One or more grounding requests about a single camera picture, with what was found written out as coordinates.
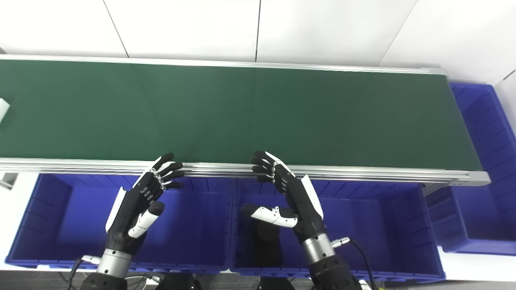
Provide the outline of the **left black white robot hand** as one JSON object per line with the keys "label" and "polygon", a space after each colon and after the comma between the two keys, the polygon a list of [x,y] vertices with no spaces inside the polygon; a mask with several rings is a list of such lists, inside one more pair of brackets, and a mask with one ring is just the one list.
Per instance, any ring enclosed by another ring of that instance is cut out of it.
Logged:
{"label": "left black white robot hand", "polygon": [[107,231],[106,249],[121,251],[128,255],[135,255],[142,246],[147,233],[134,238],[129,230],[134,228],[138,217],[147,211],[151,205],[158,204],[158,199],[168,189],[180,189],[183,164],[174,162],[173,153],[167,153],[154,161],[135,182],[132,189],[125,192],[118,211]]}

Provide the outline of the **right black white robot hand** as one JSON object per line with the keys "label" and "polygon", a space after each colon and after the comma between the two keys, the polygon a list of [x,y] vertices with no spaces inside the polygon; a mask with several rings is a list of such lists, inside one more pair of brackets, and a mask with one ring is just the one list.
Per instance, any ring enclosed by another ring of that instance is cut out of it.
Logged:
{"label": "right black white robot hand", "polygon": [[245,203],[241,214],[291,228],[301,244],[327,233],[324,213],[309,176],[299,178],[282,160],[266,151],[255,151],[252,165],[252,171],[258,174],[256,180],[273,184],[285,196],[288,207]]}

